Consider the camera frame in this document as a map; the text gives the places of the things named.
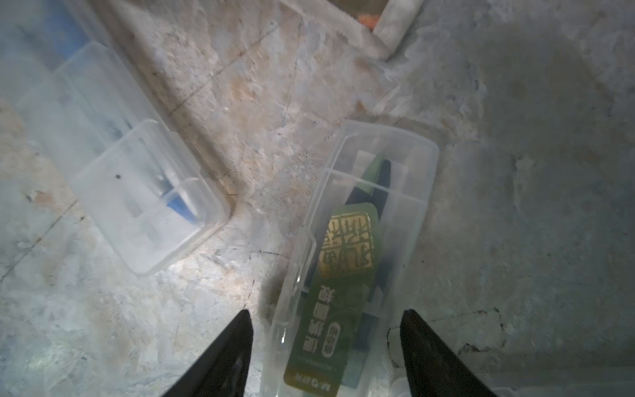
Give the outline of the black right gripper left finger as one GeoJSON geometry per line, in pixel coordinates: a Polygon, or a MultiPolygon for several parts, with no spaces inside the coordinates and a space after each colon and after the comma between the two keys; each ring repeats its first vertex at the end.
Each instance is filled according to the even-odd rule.
{"type": "Polygon", "coordinates": [[[166,396],[243,396],[254,331],[247,309],[240,311],[166,396]]]}

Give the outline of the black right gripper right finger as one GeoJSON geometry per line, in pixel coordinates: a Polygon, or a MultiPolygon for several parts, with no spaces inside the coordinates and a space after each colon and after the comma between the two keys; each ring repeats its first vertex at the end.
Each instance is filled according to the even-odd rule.
{"type": "Polygon", "coordinates": [[[413,309],[403,312],[400,341],[412,396],[495,397],[413,309]]]}

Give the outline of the white canvas tote bag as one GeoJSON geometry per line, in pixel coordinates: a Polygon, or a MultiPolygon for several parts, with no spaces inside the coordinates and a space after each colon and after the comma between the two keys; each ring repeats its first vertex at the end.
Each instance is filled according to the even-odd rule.
{"type": "Polygon", "coordinates": [[[422,1],[388,1],[379,13],[353,16],[332,1],[284,1],[296,13],[336,32],[366,56],[392,56],[423,6],[422,1]]]}

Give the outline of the green label compass case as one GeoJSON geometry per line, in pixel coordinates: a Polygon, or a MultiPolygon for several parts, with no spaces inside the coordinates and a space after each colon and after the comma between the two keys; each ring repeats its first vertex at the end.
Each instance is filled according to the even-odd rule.
{"type": "Polygon", "coordinates": [[[275,308],[261,395],[368,395],[438,155],[433,141],[414,132],[342,125],[275,308]]]}

